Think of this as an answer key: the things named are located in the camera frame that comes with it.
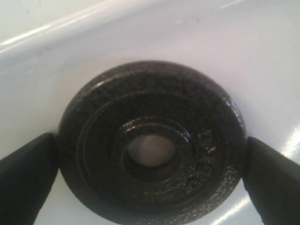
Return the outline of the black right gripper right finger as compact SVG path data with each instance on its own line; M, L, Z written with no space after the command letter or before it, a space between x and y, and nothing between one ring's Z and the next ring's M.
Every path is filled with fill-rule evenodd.
M300 166L250 137L243 183L265 225L300 223Z

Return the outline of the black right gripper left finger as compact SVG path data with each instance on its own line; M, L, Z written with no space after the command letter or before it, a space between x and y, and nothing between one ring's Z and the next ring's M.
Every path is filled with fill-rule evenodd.
M0 223L32 225L59 170L58 147L45 133L0 161Z

